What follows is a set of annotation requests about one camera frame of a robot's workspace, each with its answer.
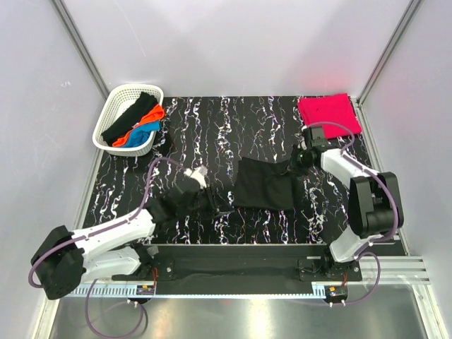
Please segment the black t shirt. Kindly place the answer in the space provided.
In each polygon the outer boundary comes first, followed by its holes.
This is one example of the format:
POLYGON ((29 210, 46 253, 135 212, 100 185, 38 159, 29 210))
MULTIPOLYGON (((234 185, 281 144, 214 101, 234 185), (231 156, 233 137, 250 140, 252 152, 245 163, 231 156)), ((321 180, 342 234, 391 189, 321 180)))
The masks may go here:
POLYGON ((296 179, 307 174, 289 160, 263 162, 243 157, 238 162, 233 186, 233 206, 265 210, 292 210, 295 207, 296 179))
POLYGON ((158 101, 154 95, 141 92, 138 99, 108 129, 102 132, 103 140, 108 146, 112 146, 114 140, 124 136, 157 104, 158 101))

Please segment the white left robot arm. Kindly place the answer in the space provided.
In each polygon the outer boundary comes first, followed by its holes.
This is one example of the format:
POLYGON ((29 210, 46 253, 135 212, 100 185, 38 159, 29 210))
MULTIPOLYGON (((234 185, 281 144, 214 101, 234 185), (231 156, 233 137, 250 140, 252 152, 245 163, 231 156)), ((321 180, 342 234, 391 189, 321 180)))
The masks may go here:
POLYGON ((153 263, 132 242, 187 216, 213 220, 232 211, 231 204, 209 186, 186 191, 173 187, 116 220, 76 231, 55 227, 30 260, 28 282, 44 290, 47 299, 56 300, 98 278, 146 279, 153 263))

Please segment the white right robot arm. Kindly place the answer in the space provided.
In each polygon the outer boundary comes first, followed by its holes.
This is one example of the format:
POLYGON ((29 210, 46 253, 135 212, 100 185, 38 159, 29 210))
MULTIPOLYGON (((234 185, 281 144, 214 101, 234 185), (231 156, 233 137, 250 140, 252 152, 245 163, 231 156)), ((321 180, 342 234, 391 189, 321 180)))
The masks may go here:
POLYGON ((303 175, 312 167, 331 174, 349 191, 348 226, 328 245, 329 257, 320 264, 323 276, 336 280, 345 273, 345 263, 358 259, 368 246, 392 238, 402 227, 398 178, 363 165, 339 148, 294 146, 289 172, 303 175))

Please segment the folded pink t shirt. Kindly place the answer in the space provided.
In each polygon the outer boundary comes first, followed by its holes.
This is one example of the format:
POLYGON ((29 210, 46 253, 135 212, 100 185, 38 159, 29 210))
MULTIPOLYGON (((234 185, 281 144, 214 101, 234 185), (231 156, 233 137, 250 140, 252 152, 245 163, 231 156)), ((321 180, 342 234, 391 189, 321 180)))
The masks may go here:
POLYGON ((346 93, 324 97, 301 97, 298 110, 303 122, 307 125, 322 125, 327 139, 354 135, 362 132, 353 106, 346 93))

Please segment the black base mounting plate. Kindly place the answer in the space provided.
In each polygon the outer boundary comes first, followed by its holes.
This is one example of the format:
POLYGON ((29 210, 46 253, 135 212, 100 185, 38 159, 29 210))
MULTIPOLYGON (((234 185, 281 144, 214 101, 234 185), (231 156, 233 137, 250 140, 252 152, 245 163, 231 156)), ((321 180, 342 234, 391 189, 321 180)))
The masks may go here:
POLYGON ((114 280, 157 283, 159 295, 298 295, 314 282, 362 280, 358 264, 327 273, 318 244, 135 245, 137 271, 114 280))

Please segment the blue t shirt in basket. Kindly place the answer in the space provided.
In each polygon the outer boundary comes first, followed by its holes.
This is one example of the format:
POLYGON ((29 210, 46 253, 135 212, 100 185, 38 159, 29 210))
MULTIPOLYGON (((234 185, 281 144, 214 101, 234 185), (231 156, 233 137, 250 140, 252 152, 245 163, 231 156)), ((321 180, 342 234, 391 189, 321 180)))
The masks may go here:
POLYGON ((160 122, 154 121, 146 124, 142 124, 137 126, 133 130, 131 130, 127 136, 125 144, 123 144, 123 148, 133 148, 138 147, 145 143, 152 132, 158 131, 160 129, 160 122))

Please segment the orange t shirt in basket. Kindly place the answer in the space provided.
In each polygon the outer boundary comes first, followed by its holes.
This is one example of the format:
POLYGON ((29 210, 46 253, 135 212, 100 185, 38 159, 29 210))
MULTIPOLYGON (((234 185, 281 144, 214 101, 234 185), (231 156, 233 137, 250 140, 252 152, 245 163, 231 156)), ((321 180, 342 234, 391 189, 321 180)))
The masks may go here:
POLYGON ((145 116, 143 116, 138 123, 134 124, 133 127, 129 131, 127 131, 124 136, 121 136, 118 139, 114 140, 112 146, 115 148, 123 148, 122 146, 123 146, 123 144, 125 144, 127 136, 131 130, 133 130, 134 128, 136 128, 137 126, 140 126, 142 124, 146 124, 146 123, 154 122, 154 121, 160 121, 164 116, 165 116, 165 111, 162 108, 162 106, 155 105, 154 108, 152 108, 149 111, 149 113, 147 113, 145 116))

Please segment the black t shirt in basket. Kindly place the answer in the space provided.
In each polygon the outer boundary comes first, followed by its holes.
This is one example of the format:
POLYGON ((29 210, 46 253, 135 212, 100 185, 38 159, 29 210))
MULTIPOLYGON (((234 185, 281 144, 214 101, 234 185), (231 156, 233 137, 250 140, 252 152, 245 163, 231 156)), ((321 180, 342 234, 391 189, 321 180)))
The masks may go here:
POLYGON ((103 140, 108 146, 112 146, 114 140, 124 136, 157 104, 158 101, 154 95, 141 92, 138 99, 108 129, 102 132, 103 140))

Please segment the aluminium frame rail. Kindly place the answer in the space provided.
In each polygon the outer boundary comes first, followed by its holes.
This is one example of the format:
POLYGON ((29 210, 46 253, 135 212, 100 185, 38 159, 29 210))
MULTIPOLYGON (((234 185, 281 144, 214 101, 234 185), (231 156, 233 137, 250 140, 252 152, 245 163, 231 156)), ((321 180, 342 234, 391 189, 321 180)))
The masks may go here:
POLYGON ((428 283, 429 278, 422 259, 410 256, 381 256, 377 259, 369 254, 358 262, 327 272, 321 267, 318 256, 295 258, 175 258, 162 257, 153 263, 144 265, 136 273, 109 274, 98 268, 89 272, 81 280, 89 284, 99 283, 137 283, 175 282, 184 278, 285 278, 303 283, 319 285, 321 283, 372 283, 380 277, 383 284, 428 283))

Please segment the right aluminium corner post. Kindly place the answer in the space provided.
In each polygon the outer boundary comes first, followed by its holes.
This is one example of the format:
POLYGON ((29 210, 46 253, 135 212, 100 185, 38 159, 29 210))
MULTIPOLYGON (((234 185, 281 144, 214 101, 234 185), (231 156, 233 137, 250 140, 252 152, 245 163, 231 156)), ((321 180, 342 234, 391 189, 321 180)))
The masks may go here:
POLYGON ((402 40, 404 34, 406 33, 409 25, 416 16, 420 6, 423 4, 423 0, 410 0, 406 9, 404 10, 400 20, 398 21, 389 41, 383 49, 381 56, 379 57, 373 71, 370 74, 367 82, 365 83, 362 91, 357 96, 357 104, 362 106, 366 99, 369 97, 373 87, 375 86, 377 80, 379 79, 381 73, 383 72, 385 66, 389 62, 391 56, 393 55, 396 47, 402 40))

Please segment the aluminium corner post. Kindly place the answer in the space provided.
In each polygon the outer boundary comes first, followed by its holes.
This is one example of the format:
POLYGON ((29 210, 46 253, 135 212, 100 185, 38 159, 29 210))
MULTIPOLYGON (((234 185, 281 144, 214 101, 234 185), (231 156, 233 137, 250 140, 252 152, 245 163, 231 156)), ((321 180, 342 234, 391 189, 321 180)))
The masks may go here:
POLYGON ((365 83, 362 91, 357 96, 357 104, 362 106, 366 99, 369 97, 373 87, 375 86, 377 80, 379 79, 381 73, 383 72, 385 66, 389 62, 391 56, 393 55, 396 47, 402 40, 404 34, 406 33, 409 25, 416 16, 420 6, 423 4, 423 0, 410 0, 406 9, 404 10, 400 20, 398 21, 389 41, 383 49, 381 56, 379 57, 373 71, 370 74, 367 82, 365 83))
POLYGON ((98 67, 95 64, 94 59, 88 51, 88 48, 83 41, 82 35, 80 34, 79 29, 77 28, 77 25, 72 18, 66 4, 62 0, 50 0, 49 2, 55 10, 57 16, 59 17, 62 25, 64 26, 96 88, 99 90, 101 96, 106 100, 109 95, 107 84, 105 83, 98 67))

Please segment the left aluminium corner post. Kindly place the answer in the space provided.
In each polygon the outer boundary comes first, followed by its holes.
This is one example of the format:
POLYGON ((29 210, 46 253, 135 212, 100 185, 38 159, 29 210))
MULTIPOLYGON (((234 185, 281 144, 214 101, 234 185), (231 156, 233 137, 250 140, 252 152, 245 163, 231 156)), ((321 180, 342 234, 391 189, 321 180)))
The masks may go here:
POLYGON ((105 83, 98 67, 95 64, 94 59, 88 51, 88 48, 83 41, 82 35, 80 34, 79 29, 77 28, 77 25, 72 18, 66 4, 62 0, 50 0, 49 2, 55 10, 57 16, 59 17, 62 25, 64 26, 96 88, 99 90, 101 96, 106 100, 109 95, 107 84, 105 83))

